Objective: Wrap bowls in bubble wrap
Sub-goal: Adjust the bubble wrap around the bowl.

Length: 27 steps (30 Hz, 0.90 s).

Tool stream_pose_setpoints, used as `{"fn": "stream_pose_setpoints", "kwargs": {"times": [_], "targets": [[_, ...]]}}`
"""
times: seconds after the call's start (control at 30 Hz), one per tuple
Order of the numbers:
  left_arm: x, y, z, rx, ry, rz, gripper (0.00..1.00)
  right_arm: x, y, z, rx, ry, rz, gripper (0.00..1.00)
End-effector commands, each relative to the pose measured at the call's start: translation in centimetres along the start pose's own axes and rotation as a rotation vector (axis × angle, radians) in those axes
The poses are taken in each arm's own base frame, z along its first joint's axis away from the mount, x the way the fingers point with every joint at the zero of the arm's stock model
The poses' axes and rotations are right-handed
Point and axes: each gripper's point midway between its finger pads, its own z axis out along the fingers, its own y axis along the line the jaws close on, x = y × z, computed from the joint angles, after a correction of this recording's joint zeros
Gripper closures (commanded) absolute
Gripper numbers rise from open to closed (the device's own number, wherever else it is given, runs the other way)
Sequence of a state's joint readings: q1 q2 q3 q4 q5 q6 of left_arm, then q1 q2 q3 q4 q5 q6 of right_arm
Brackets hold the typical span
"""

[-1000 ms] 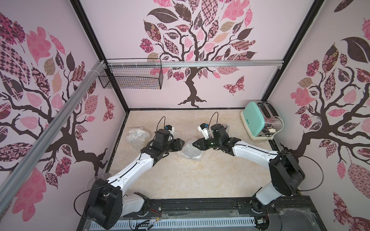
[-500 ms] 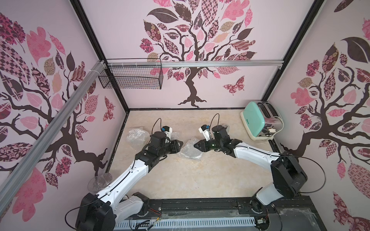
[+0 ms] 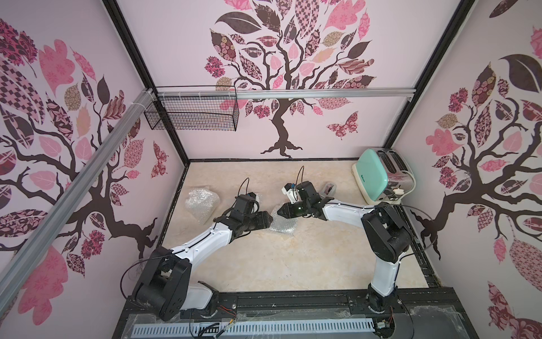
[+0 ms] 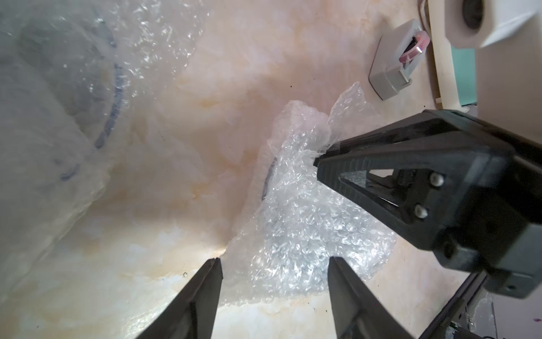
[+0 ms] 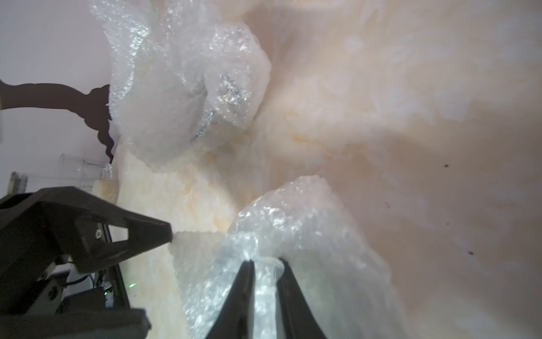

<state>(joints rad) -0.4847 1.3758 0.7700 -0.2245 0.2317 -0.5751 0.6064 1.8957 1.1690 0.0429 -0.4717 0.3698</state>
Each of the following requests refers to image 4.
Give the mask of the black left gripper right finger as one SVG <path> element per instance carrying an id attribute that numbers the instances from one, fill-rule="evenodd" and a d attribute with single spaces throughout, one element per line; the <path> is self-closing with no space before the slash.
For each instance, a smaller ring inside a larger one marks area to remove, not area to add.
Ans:
<path id="1" fill-rule="evenodd" d="M 342 257 L 330 257 L 327 273 L 338 338 L 411 338 Z"/>

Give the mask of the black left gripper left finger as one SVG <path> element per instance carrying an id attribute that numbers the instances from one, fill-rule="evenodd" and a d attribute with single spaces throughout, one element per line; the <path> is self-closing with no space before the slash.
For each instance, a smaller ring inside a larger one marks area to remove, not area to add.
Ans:
<path id="1" fill-rule="evenodd" d="M 207 260 L 139 339 L 211 338 L 222 280 L 220 259 Z"/>

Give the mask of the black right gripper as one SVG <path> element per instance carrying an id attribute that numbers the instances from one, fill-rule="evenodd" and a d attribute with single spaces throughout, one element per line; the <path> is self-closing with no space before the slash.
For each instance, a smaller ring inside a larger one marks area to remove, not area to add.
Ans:
<path id="1" fill-rule="evenodd" d="M 440 264 L 524 299 L 541 284 L 541 146 L 458 111 L 426 110 L 333 144 L 318 181 Z"/>

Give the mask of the bubble wrap sheet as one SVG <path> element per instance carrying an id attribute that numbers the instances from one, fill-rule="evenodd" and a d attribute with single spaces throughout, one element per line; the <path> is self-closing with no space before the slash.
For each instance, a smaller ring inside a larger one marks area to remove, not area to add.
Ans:
<path id="1" fill-rule="evenodd" d="M 334 143 L 382 124 L 359 83 L 329 113 L 298 100 L 285 106 L 260 149 L 235 237 L 221 258 L 222 306 L 326 291 L 330 257 L 345 258 L 364 281 L 387 263 L 395 233 L 319 182 L 314 165 Z M 261 201 L 274 157 L 275 172 Z"/>
<path id="2" fill-rule="evenodd" d="M 1 3 L 1 299 L 102 193 L 135 108 L 187 67 L 212 8 Z"/>

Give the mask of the pink tape roll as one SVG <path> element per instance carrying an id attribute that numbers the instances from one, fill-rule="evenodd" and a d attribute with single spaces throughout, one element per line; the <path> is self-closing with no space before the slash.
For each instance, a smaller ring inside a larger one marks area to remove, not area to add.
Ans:
<path id="1" fill-rule="evenodd" d="M 399 61 L 407 66 L 418 56 L 422 55 L 430 45 L 430 37 L 426 31 L 420 31 L 414 34 L 411 42 L 400 56 Z"/>

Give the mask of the blue yellow patterned bowl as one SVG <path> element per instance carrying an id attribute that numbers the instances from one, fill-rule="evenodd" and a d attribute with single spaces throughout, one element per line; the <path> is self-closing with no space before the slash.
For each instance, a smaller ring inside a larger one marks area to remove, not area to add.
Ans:
<path id="1" fill-rule="evenodd" d="M 103 149 L 124 94 L 117 43 L 106 22 L 101 18 L 35 20 L 21 29 L 16 46 L 93 149 Z"/>

